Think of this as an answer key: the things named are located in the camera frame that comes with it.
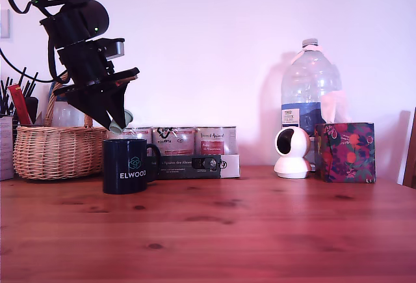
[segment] metal canister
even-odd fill
[[[153,128],[153,143],[157,145],[162,156],[194,155],[195,129],[191,127]]]
[[[152,143],[151,127],[125,128],[119,135],[111,131],[107,131],[107,139],[145,139],[148,143]],[[150,148],[148,148],[148,156],[151,156]]]
[[[196,128],[196,153],[201,155],[238,154],[236,127]]]

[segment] white container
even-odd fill
[[[153,128],[153,143],[167,155],[194,155],[195,129],[190,127]]]
[[[198,127],[195,143],[198,155],[238,154],[235,127]]]
[[[0,118],[0,181],[13,178],[12,117]]]
[[[82,127],[85,115],[66,101],[56,101],[53,106],[52,127]]]
[[[151,139],[151,127],[131,127],[131,128],[125,128],[123,132],[119,135],[107,131],[107,139],[144,139],[148,143],[153,143]],[[151,149],[148,148],[148,156],[151,156],[152,152]]]

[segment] basket handle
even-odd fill
[[[68,72],[65,72],[64,75],[62,75],[61,79],[65,80],[68,78]],[[56,83],[53,87],[52,93],[49,97],[49,102],[47,104],[46,109],[46,117],[45,117],[45,127],[51,127],[52,126],[52,119],[53,119],[53,108],[55,106],[55,102],[57,100],[57,97],[54,95],[54,91],[62,88],[62,83]],[[92,127],[92,118],[88,115],[85,115],[84,118],[84,127],[85,128],[91,128]]]

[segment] paper tissue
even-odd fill
[[[315,127],[315,163],[326,182],[376,181],[374,124],[351,122],[343,91],[321,98],[326,124]]]

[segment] plastic water bottle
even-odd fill
[[[338,69],[324,56],[317,39],[302,42],[302,51],[283,76],[281,84],[282,126],[301,127],[310,137],[316,124],[325,123],[320,97],[341,90]]]

